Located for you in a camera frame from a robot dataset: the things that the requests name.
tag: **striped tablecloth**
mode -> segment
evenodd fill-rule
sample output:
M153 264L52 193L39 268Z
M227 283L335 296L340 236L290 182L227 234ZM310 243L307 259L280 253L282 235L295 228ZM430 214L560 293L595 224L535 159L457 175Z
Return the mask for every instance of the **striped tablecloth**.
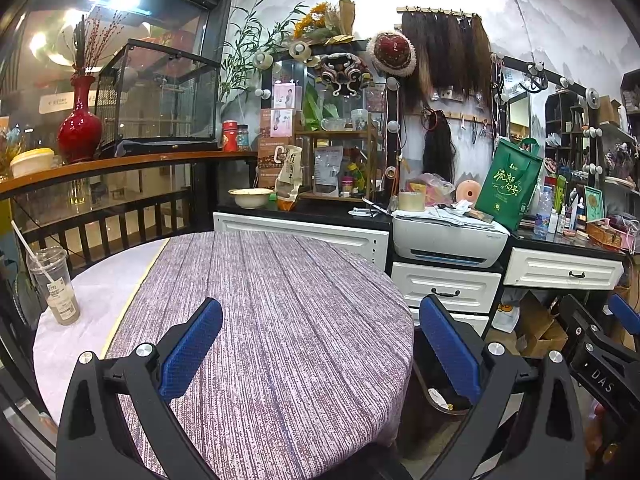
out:
M172 238L116 316L107 357L157 342L207 296L221 303L223 327L172 409L220 478L309 479L369 442L393 440L414 325L387 275L311 238ZM74 326L92 318L84 303ZM128 398L123 409L145 463L161 472Z

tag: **green bag handle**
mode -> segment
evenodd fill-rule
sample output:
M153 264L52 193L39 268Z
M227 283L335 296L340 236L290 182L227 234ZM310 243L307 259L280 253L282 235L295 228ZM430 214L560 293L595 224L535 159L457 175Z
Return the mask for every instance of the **green bag handle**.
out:
M518 142L516 144L521 150L523 149L524 146L529 146L531 145L531 155L533 156L538 156L538 152L540 150L540 145L538 144L538 141L536 139L533 139L532 137L527 137L526 139L522 139L520 142Z

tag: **red vase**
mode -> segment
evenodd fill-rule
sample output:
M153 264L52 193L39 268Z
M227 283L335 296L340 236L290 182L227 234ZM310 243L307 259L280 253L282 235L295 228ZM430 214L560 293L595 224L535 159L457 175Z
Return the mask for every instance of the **red vase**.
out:
M102 123L89 111L89 88L95 81L92 75L75 76L71 80L74 87L74 110L60 124L58 146L65 160L71 164L92 160L100 144Z

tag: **white drawer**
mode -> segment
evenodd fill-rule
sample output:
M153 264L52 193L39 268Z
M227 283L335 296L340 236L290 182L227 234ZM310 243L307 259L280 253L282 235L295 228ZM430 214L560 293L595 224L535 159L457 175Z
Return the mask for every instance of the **white drawer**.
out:
M409 310L414 318L414 326L420 325L420 311L417 308L410 308ZM458 314L456 312L452 312L451 317L456 321L469 323L469 325L471 325L480 336L484 333L484 329L489 323L489 318L487 316L472 316L471 314Z
M389 233L386 231L217 212L213 213L213 222L215 230L220 232L267 231L324 240L364 256L380 270L386 267L386 248L389 244Z
M504 284L612 290L622 272L621 262L514 248L504 275Z
M406 304L414 308L420 306L427 294L437 293L450 295L438 296L447 310L487 314L494 302L500 274L395 262L391 279Z

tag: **black drawer handle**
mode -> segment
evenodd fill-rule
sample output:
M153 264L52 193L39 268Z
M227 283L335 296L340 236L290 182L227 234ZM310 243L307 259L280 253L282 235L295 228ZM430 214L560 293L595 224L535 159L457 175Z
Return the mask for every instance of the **black drawer handle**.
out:
M446 292L438 292L435 287L431 289L432 293L436 296L442 296L443 298L455 298L460 295L460 291L457 290L455 294L447 294Z

